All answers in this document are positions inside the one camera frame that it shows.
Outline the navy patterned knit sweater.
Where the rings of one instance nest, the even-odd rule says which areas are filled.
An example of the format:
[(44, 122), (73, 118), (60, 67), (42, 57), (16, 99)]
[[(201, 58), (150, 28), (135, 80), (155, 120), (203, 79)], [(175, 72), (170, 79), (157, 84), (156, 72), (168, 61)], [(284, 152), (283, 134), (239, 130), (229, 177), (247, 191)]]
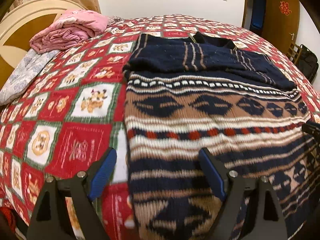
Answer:
[(221, 207), (199, 150), (266, 176), (293, 237), (319, 201), (319, 143), (297, 86), (268, 56), (196, 33), (142, 34), (123, 68), (129, 191), (142, 239), (203, 239)]

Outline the black bag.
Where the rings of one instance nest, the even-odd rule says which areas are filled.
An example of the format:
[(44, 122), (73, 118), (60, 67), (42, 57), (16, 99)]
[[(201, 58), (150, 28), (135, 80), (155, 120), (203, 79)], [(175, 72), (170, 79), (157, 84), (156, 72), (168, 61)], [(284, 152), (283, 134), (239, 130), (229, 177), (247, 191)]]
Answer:
[(312, 82), (319, 68), (317, 56), (303, 44), (300, 45), (300, 49), (300, 57), (296, 66), (308, 81)]

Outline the wooden chair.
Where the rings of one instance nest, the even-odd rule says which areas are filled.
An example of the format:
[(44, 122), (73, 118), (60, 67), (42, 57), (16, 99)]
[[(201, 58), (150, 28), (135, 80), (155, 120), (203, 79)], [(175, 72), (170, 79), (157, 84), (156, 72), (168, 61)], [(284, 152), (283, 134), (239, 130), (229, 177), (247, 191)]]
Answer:
[(296, 64), (301, 56), (302, 46), (297, 45), (295, 42), (291, 42), (286, 56), (293, 63)]

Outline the red patchwork bear bedspread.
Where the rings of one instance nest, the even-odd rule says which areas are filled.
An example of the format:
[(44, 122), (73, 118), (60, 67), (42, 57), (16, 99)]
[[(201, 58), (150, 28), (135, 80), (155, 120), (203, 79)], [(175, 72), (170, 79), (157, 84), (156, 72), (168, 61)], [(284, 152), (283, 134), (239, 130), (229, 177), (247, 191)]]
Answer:
[[(236, 48), (268, 56), (296, 84), (311, 119), (319, 124), (319, 96), (294, 64), (270, 42), (249, 30), (185, 15), (123, 20), (85, 42), (58, 53), (27, 90), (1, 111), (1, 187), (28, 227), (49, 176), (57, 180), (87, 171), (108, 148), (117, 161), (93, 207), (109, 239), (142, 239), (129, 191), (130, 148), (125, 127), (127, 79), (123, 68), (140, 35), (176, 39), (196, 33), (231, 40)], [(73, 201), (66, 204), (76, 239), (85, 239)], [(293, 237), (319, 239), (319, 220), (302, 233), (317, 207)]]

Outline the brown wooden door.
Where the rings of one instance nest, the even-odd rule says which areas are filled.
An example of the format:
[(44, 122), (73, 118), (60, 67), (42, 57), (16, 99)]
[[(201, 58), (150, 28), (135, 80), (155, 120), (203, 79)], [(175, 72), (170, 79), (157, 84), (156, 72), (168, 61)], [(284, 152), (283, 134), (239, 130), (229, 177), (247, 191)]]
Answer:
[[(289, 3), (292, 13), (280, 12), (280, 1)], [(264, 38), (285, 53), (295, 42), (299, 26), (299, 0), (245, 0), (242, 27)]]

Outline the red door decoration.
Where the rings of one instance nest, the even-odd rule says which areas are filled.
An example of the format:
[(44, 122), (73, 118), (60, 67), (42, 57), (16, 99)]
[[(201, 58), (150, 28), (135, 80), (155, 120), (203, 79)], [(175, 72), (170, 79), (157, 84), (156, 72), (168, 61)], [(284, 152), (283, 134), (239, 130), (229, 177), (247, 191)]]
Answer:
[(289, 16), (292, 13), (289, 7), (289, 3), (285, 1), (280, 1), (279, 9), (280, 9), (280, 12), (286, 16)]

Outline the grey floral pillow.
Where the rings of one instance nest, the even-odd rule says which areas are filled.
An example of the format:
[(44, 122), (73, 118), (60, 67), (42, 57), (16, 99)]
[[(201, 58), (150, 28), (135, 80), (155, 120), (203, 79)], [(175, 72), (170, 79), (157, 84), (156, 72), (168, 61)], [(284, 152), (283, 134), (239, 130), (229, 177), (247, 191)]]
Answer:
[(43, 54), (30, 48), (1, 89), (1, 106), (13, 102), (23, 94), (43, 68), (60, 52), (51, 50)]

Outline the folded pink quilt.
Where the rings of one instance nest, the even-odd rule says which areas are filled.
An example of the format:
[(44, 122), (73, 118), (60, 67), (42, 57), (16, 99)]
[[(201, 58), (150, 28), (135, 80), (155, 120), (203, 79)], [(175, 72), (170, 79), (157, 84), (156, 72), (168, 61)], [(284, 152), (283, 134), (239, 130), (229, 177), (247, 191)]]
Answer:
[(43, 54), (66, 50), (89, 38), (102, 34), (110, 19), (91, 10), (66, 10), (49, 27), (34, 35), (30, 47)]

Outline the cream and gold headboard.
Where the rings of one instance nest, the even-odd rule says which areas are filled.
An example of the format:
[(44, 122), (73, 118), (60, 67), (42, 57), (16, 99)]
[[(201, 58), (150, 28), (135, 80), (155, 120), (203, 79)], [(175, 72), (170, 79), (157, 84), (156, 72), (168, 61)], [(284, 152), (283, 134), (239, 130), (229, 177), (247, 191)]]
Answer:
[(1, 20), (1, 86), (30, 49), (29, 40), (46, 29), (66, 10), (84, 9), (70, 0), (32, 0)]

